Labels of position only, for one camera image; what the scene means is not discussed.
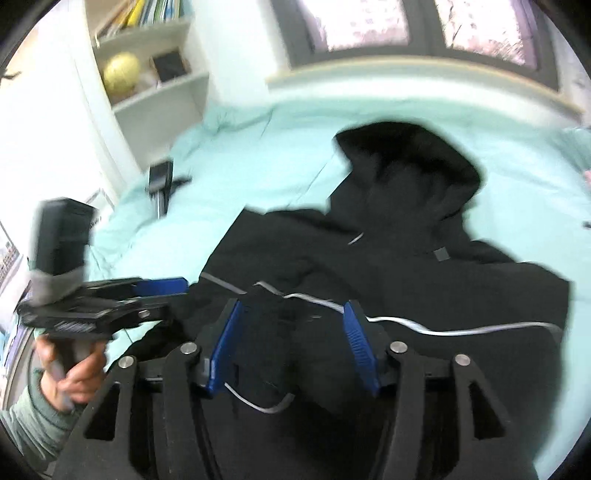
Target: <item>bookshelf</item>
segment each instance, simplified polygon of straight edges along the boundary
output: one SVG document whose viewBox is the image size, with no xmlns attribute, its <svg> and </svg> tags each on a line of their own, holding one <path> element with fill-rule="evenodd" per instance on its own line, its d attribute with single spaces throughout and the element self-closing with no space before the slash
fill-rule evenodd
<svg viewBox="0 0 591 480">
<path fill-rule="evenodd" d="M 86 0 L 86 5 L 97 0 Z M 140 171 L 160 161 L 170 151 L 175 139 L 187 128 L 199 123 L 203 117 L 204 107 L 209 89 L 209 71 L 202 52 L 199 36 L 193 28 L 193 8 L 191 0 L 182 0 L 182 16 L 175 20 L 157 22 L 120 30 L 108 37 L 98 38 L 96 25 L 102 22 L 98 11 L 112 12 L 112 5 L 117 0 L 98 0 L 105 3 L 99 9 L 93 6 L 93 18 L 89 18 L 86 8 L 88 38 L 92 47 L 93 61 L 98 74 L 98 83 L 93 79 L 100 92 L 92 92 L 93 99 L 89 101 L 90 108 L 96 105 L 100 110 L 101 127 L 105 127 L 107 135 L 103 137 L 122 136 L 117 150 L 129 150 Z M 188 65 L 188 73 L 173 80 L 159 83 L 156 86 L 138 88 L 125 99 L 110 99 L 102 85 L 102 71 L 108 60 L 121 52 L 136 55 L 142 70 L 151 70 L 150 60 L 154 56 L 179 49 Z M 111 118 L 105 118 L 105 102 Z"/>
</svg>

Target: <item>hand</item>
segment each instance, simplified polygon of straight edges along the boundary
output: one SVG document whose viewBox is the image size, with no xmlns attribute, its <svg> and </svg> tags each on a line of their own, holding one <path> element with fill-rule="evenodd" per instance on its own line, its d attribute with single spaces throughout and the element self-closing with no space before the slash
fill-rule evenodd
<svg viewBox="0 0 591 480">
<path fill-rule="evenodd" d="M 86 404 L 92 400 L 105 379 L 105 346 L 105 342 L 95 343 L 88 357 L 75 365 L 63 380 L 56 381 L 47 371 L 49 364 L 57 358 L 56 348 L 46 335 L 37 339 L 35 350 L 46 369 L 41 377 L 41 392 L 56 410 L 69 410 L 64 403 L 64 395 L 69 396 L 74 403 Z"/>
</svg>

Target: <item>window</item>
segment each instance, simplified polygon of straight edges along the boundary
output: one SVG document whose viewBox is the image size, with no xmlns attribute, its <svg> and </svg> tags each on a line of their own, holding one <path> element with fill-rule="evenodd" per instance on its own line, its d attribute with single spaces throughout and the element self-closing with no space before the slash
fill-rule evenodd
<svg viewBox="0 0 591 480">
<path fill-rule="evenodd" d="M 271 0 L 291 65 L 367 55 L 483 63 L 558 90 L 544 15 L 531 0 Z"/>
</svg>

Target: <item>metal bolt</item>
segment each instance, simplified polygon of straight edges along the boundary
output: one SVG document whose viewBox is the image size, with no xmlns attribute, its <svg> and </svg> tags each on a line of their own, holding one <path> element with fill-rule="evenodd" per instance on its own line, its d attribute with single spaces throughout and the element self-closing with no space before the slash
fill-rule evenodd
<svg viewBox="0 0 591 480">
<path fill-rule="evenodd" d="M 458 365 L 461 365 L 463 367 L 467 367 L 468 365 L 470 365 L 470 357 L 464 355 L 463 353 L 457 354 L 454 360 Z"/>
<path fill-rule="evenodd" d="M 131 367 L 131 365 L 134 364 L 134 357 L 132 357 L 132 356 L 122 356 L 121 358 L 119 358 L 119 361 L 117 362 L 117 364 L 121 368 Z"/>
<path fill-rule="evenodd" d="M 189 355 L 195 350 L 197 350 L 197 345 L 195 345 L 193 342 L 187 342 L 181 345 L 181 353 L 184 353 L 185 355 Z"/>
<path fill-rule="evenodd" d="M 390 350 L 394 353 L 404 353 L 408 350 L 408 345 L 404 342 L 392 342 L 390 343 Z"/>
</svg>

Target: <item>blue gripper pad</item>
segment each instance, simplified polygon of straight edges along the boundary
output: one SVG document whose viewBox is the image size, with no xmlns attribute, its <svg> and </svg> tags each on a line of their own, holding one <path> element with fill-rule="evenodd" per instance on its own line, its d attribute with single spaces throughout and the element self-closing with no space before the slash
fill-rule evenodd
<svg viewBox="0 0 591 480">
<path fill-rule="evenodd" d="M 189 283 L 183 277 L 162 278 L 159 280 L 140 280 L 134 287 L 138 297 L 155 297 L 185 293 Z"/>
<path fill-rule="evenodd" d="M 378 376 L 378 360 L 374 355 L 364 328 L 359 323 L 358 316 L 367 322 L 365 315 L 361 317 L 362 315 L 361 308 L 348 301 L 343 311 L 343 327 L 345 328 L 351 352 L 355 357 L 357 373 L 365 388 L 376 397 L 381 387 Z"/>
<path fill-rule="evenodd" d="M 212 333 L 215 334 L 221 330 L 221 334 L 217 337 L 218 340 L 210 353 L 207 351 L 207 346 L 204 348 L 203 359 L 200 361 L 203 364 L 209 359 L 209 379 L 204 385 L 209 397 L 213 397 L 223 389 L 228 373 L 232 369 L 232 358 L 242 333 L 243 312 L 242 303 L 231 300 L 224 308 L 218 321 L 212 326 Z"/>
</svg>

